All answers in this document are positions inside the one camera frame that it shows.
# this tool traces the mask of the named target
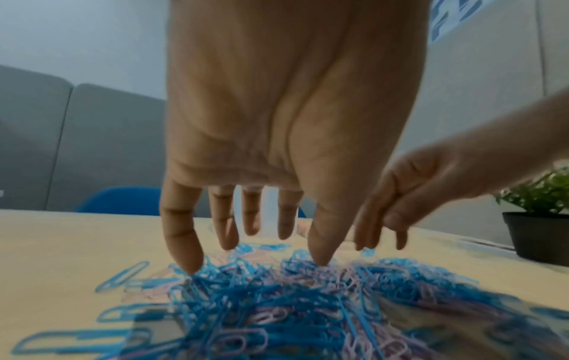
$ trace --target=table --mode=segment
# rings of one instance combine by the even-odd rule
[[[197,218],[195,224],[206,254],[220,253],[211,220]],[[242,241],[282,243],[273,238]],[[489,290],[569,310],[569,268],[528,262],[510,250],[473,241],[412,229],[407,248],[396,251],[393,234],[386,232],[375,256],[415,258],[476,279]],[[306,248],[306,239],[297,234],[288,243],[291,251]],[[288,257],[290,251],[280,256]],[[360,253],[345,241],[336,258],[348,262]],[[10,358],[12,347],[35,332],[97,326],[99,313],[120,303],[124,293],[95,294],[95,287],[142,260],[150,262],[147,273],[172,262],[158,217],[0,210],[0,357]]]

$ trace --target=blue chair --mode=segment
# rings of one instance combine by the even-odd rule
[[[158,216],[159,204],[158,187],[111,187],[91,196],[77,212]]]

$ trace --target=plant pot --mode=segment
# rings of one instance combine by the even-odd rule
[[[516,253],[524,259],[569,266],[569,215],[502,214]]]

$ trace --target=hand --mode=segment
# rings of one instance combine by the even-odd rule
[[[569,155],[569,91],[403,156],[381,177],[356,224],[356,249],[374,249],[452,200],[495,193]]]
[[[260,192],[279,187],[279,237],[304,194],[317,202],[308,246],[321,265],[379,180],[417,93],[429,1],[174,0],[168,44],[164,236],[188,273],[203,250],[193,208],[209,188],[224,249],[232,213],[259,230]]]

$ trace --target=white wall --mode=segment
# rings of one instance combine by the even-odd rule
[[[0,0],[0,65],[165,98],[168,0]]]

